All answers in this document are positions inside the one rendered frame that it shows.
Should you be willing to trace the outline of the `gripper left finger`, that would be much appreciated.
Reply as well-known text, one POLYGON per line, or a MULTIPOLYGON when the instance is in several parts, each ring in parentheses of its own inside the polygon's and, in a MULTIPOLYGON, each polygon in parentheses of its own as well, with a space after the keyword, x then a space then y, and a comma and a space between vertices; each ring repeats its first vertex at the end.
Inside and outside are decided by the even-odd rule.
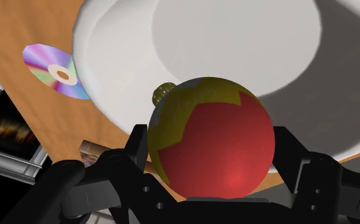
POLYGON ((176 200, 143 171, 146 137, 146 125, 136 125, 125 148, 104 151, 89 167, 52 164, 0 224, 87 224, 104 209, 116 224, 180 224, 176 200))

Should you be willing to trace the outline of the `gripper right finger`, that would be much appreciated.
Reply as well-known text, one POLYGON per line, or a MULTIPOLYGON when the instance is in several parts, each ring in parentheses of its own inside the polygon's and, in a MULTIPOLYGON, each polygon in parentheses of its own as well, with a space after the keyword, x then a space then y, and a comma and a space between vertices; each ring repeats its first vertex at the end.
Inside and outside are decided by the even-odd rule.
POLYGON ((292 210, 307 224, 336 224, 340 215, 360 224, 360 171, 307 150, 286 127, 275 127, 273 165, 295 195, 292 210))

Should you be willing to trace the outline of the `red and yellow ball ornament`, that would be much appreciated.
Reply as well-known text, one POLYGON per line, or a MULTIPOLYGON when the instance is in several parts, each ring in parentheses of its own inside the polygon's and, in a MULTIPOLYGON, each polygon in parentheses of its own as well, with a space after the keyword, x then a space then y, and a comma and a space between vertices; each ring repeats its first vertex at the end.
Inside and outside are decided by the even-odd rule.
POLYGON ((245 87, 202 77, 154 90, 150 159, 182 197, 240 198, 267 175, 275 151, 270 116, 245 87))

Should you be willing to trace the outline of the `large white bowl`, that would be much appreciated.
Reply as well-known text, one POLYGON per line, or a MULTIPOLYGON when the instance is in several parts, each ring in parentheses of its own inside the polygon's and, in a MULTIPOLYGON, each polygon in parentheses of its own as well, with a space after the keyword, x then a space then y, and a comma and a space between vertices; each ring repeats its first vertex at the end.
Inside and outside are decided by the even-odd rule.
POLYGON ((232 80, 309 150, 360 153, 360 0, 85 0, 76 73, 124 132, 162 83, 232 80))

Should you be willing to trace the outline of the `iridescent compact disc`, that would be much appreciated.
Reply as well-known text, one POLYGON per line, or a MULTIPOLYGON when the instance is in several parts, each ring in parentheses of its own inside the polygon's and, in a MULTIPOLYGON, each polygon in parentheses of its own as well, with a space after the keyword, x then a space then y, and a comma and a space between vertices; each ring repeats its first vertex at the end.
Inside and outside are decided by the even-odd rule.
POLYGON ((37 79, 56 92, 75 99, 89 99, 70 54, 53 46, 27 45, 22 51, 23 60, 37 79))

